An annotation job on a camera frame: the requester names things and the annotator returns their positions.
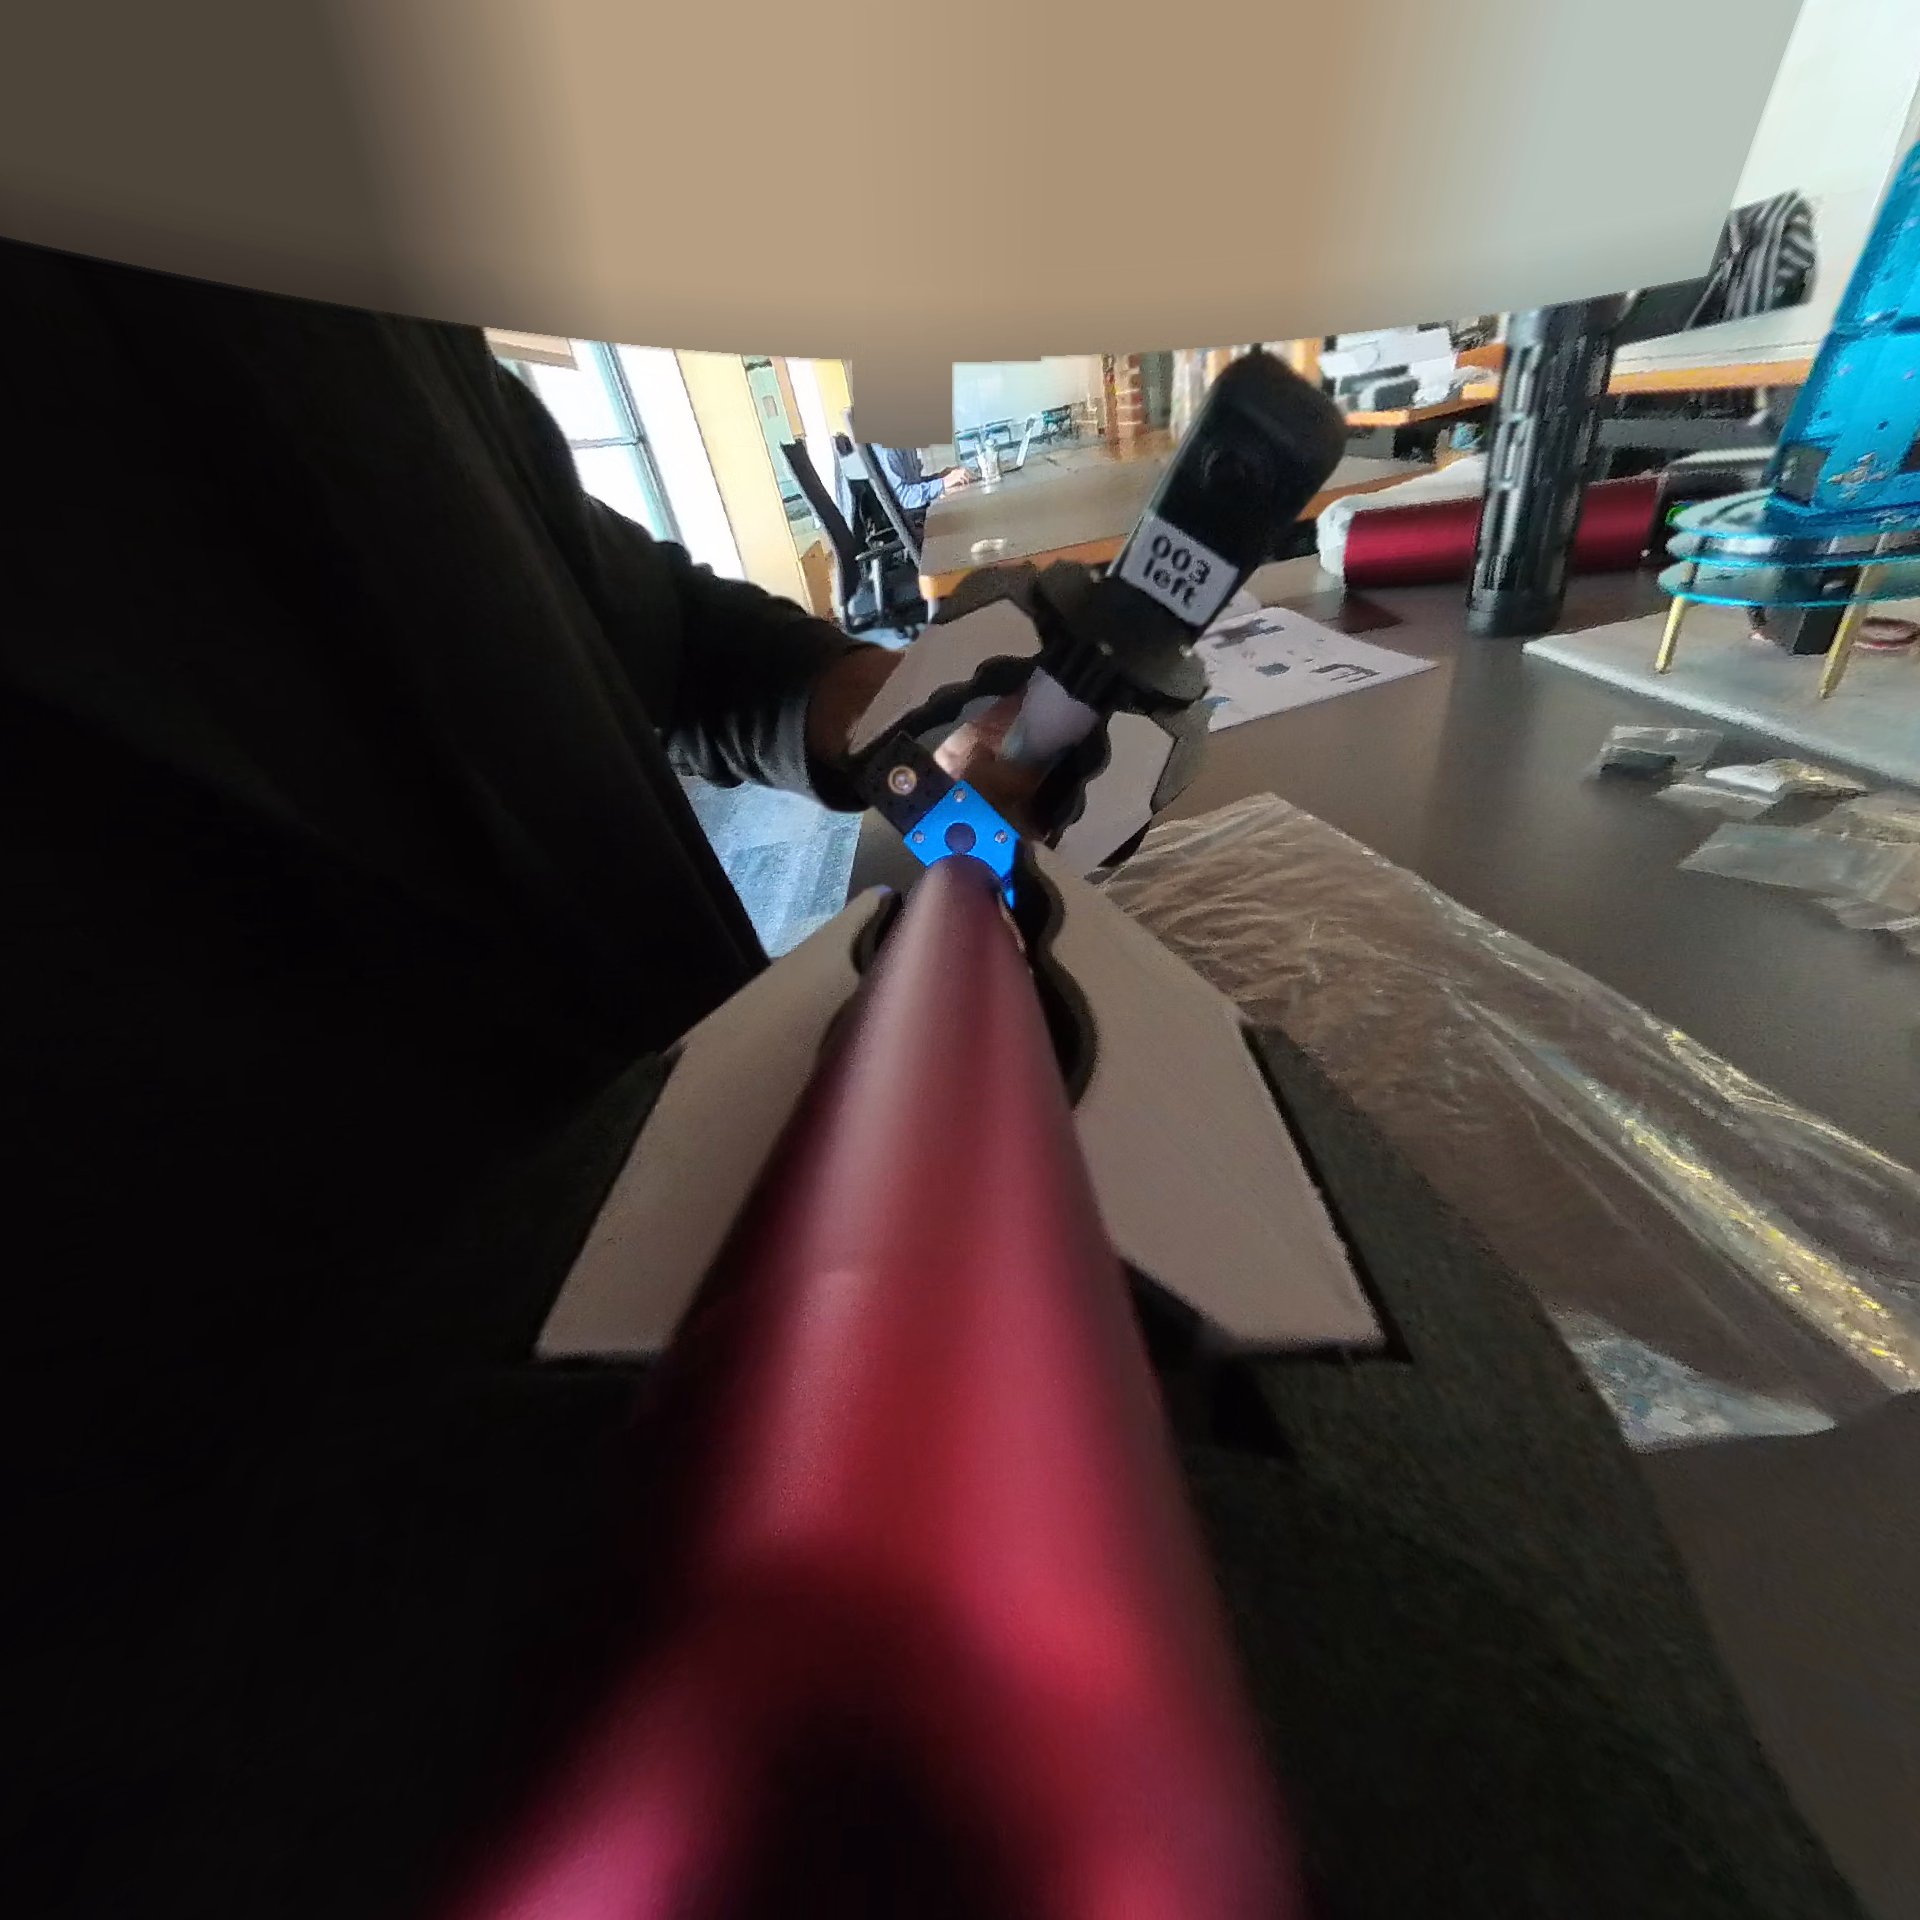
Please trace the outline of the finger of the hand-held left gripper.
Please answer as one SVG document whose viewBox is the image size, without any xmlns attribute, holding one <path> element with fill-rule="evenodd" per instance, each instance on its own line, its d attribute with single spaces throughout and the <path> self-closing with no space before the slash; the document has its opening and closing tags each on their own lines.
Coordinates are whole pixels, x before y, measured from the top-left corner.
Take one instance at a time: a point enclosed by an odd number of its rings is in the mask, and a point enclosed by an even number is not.
<svg viewBox="0 0 1920 1920">
<path fill-rule="evenodd" d="M 1002 754 L 1043 772 L 1035 814 L 1047 823 L 1047 772 L 1095 721 L 1058 685 L 1043 650 L 1053 617 L 1093 580 L 1095 567 L 1087 562 L 1016 562 L 968 573 L 922 635 L 904 645 L 875 703 L 854 721 L 855 771 L 893 732 L 911 732 L 935 750 L 960 721 L 1015 693 L 1022 708 Z"/>
<path fill-rule="evenodd" d="M 1072 873 L 1124 857 L 1139 835 L 1189 787 L 1212 703 L 1115 710 L 1067 749 L 1047 772 L 1047 844 Z"/>
</svg>

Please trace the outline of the white crumpled wrap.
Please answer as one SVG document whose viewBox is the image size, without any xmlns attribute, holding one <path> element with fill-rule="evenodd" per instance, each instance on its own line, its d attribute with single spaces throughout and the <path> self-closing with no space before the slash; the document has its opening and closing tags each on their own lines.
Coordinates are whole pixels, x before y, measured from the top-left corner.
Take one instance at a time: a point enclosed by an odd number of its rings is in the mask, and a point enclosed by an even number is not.
<svg viewBox="0 0 1920 1920">
<path fill-rule="evenodd" d="M 1346 489 L 1330 496 L 1317 512 L 1319 520 L 1346 520 L 1356 512 L 1379 508 L 1405 508 L 1451 499 L 1479 499 L 1485 483 L 1485 453 L 1457 453 L 1435 465 L 1420 465 L 1392 481 L 1366 483 L 1364 489 Z"/>
</svg>

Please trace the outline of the white foam sheet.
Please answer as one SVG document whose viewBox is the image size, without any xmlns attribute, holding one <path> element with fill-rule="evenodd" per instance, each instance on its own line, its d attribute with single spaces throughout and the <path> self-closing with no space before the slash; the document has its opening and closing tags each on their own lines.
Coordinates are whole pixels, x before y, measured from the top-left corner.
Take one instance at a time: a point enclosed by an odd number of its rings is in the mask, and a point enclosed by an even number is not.
<svg viewBox="0 0 1920 1920">
<path fill-rule="evenodd" d="M 1690 611 L 1668 670 L 1658 670 L 1663 611 L 1533 638 L 1535 659 L 1618 691 L 1640 693 L 1790 747 L 1849 757 L 1915 780 L 1917 668 L 1908 654 L 1853 650 L 1822 695 L 1823 657 L 1795 657 L 1747 629 L 1734 609 Z"/>
</svg>

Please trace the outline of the open instruction manual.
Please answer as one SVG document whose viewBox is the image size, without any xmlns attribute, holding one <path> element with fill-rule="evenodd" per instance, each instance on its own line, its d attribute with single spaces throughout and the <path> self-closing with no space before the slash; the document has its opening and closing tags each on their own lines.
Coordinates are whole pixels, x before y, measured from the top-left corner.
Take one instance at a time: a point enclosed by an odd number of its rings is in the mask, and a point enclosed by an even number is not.
<svg viewBox="0 0 1920 1920">
<path fill-rule="evenodd" d="M 1337 631 L 1304 611 L 1257 608 L 1238 594 L 1200 635 L 1208 732 L 1319 705 L 1424 674 L 1430 659 Z"/>
</svg>

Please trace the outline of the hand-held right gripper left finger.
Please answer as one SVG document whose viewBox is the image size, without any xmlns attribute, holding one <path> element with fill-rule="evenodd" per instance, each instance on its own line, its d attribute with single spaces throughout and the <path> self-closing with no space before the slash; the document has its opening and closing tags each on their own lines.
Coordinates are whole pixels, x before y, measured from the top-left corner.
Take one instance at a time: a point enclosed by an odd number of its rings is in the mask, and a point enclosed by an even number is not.
<svg viewBox="0 0 1920 1920">
<path fill-rule="evenodd" d="M 893 905 L 892 889 L 861 891 L 673 1048 L 539 1327 L 539 1359 L 652 1359 L 673 1344 L 861 985 L 861 941 Z"/>
</svg>

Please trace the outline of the red metal tube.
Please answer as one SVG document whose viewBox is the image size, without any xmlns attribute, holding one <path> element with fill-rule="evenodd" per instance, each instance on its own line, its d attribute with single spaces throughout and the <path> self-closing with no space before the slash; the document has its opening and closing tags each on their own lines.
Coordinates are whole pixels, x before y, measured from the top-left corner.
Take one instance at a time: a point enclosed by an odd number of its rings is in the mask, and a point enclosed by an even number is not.
<svg viewBox="0 0 1920 1920">
<path fill-rule="evenodd" d="M 1457 463 L 1375 493 L 1330 501 L 1312 525 L 1317 562 L 1350 589 L 1468 582 L 1480 521 L 1480 490 L 1438 490 L 1480 477 Z M 1568 573 L 1633 568 L 1659 520 L 1659 475 L 1597 481 L 1575 527 Z"/>
</svg>

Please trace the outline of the blue robot arm base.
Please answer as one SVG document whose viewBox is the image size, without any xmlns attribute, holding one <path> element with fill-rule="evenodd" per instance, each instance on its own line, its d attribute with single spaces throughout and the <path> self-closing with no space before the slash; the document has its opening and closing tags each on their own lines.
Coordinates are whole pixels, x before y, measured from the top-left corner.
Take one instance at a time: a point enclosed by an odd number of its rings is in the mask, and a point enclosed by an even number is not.
<svg viewBox="0 0 1920 1920">
<path fill-rule="evenodd" d="M 1823 641 L 1817 696 L 1841 683 L 1868 609 L 1917 589 L 1917 152 L 1891 175 L 1835 323 L 1812 360 L 1762 489 L 1683 508 L 1659 589 L 1654 659 L 1675 660 L 1694 608 L 1788 621 Z"/>
</svg>

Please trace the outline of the black office chair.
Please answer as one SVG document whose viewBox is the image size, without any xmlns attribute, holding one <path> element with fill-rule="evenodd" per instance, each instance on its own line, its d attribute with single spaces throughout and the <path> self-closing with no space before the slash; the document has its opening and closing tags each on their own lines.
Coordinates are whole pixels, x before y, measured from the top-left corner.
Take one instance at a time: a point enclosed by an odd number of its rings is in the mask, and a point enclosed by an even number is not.
<svg viewBox="0 0 1920 1920">
<path fill-rule="evenodd" d="M 852 440 L 833 437 L 833 473 L 826 483 L 807 441 L 781 444 L 786 470 L 829 538 L 832 603 L 837 622 L 854 637 L 893 631 L 917 637 L 926 603 L 895 516 L 883 506 Z"/>
</svg>

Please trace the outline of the large clear plastic bag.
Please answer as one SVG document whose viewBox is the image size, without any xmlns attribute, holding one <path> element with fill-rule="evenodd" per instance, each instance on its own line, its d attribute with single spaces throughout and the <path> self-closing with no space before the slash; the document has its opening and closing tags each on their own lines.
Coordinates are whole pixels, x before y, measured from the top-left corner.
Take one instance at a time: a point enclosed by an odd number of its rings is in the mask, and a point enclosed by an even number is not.
<svg viewBox="0 0 1920 1920">
<path fill-rule="evenodd" d="M 1529 1285 L 1633 1448 L 1915 1397 L 1908 1167 L 1276 798 L 1103 884 Z"/>
</svg>

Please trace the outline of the red screwdriver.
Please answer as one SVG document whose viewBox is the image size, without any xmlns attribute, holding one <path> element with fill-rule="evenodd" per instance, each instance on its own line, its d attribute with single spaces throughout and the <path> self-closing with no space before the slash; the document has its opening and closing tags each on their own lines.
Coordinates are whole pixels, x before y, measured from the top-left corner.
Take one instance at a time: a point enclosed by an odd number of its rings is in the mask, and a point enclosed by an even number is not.
<svg viewBox="0 0 1920 1920">
<path fill-rule="evenodd" d="M 883 938 L 665 1358 L 637 1642 L 444 1915 L 1309 1914 L 1000 896 Z"/>
</svg>

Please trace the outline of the pile of small screw bags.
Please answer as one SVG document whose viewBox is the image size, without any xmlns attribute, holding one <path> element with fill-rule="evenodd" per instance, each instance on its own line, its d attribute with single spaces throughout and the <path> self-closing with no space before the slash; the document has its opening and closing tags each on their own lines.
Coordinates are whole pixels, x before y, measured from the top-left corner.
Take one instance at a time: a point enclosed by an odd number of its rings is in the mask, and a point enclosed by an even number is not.
<svg viewBox="0 0 1920 1920">
<path fill-rule="evenodd" d="M 1801 754 L 1725 754 L 1700 728 L 1618 726 L 1591 780 L 1644 787 L 1706 826 L 1683 871 L 1788 893 L 1849 933 L 1917 953 L 1917 800 Z"/>
</svg>

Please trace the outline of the black cylinder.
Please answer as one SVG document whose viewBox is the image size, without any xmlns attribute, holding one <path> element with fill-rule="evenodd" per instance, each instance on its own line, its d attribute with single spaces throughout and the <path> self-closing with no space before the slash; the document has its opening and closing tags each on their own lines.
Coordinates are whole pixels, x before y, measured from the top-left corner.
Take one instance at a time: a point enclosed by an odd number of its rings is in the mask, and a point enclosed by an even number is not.
<svg viewBox="0 0 1920 1920">
<path fill-rule="evenodd" d="M 1629 294 L 1509 315 L 1468 591 L 1473 637 L 1560 619 Z"/>
</svg>

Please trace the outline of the large window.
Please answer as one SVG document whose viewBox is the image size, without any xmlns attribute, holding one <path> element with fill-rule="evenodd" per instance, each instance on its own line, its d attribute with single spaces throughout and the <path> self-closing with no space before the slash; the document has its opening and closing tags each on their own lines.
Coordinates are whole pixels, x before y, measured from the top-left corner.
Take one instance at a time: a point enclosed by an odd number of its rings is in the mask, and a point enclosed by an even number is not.
<svg viewBox="0 0 1920 1920">
<path fill-rule="evenodd" d="M 737 549 L 716 501 L 669 483 L 612 344 L 512 326 L 487 326 L 484 338 L 550 414 L 586 493 L 721 573 L 737 573 Z"/>
</svg>

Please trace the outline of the blue bracket with black servo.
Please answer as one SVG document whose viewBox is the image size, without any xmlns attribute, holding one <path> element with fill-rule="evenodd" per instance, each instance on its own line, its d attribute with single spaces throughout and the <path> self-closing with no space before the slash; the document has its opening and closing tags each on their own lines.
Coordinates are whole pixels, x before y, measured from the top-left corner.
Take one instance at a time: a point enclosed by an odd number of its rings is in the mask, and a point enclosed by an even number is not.
<svg viewBox="0 0 1920 1920">
<path fill-rule="evenodd" d="M 1022 834 L 968 780 L 911 732 L 888 738 L 863 766 L 863 792 L 922 868 L 950 857 L 986 868 L 1006 907 L 1016 905 Z"/>
</svg>

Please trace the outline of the person's dark clothing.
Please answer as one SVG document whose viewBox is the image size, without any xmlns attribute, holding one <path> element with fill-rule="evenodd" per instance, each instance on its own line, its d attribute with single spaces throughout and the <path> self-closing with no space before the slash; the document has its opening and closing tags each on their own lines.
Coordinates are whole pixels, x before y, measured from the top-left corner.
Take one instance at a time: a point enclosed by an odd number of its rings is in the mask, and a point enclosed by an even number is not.
<svg viewBox="0 0 1920 1920">
<path fill-rule="evenodd" d="M 530 1344 L 761 949 L 490 363 L 5 245 L 5 1915 L 416 1915 L 603 1645 Z"/>
</svg>

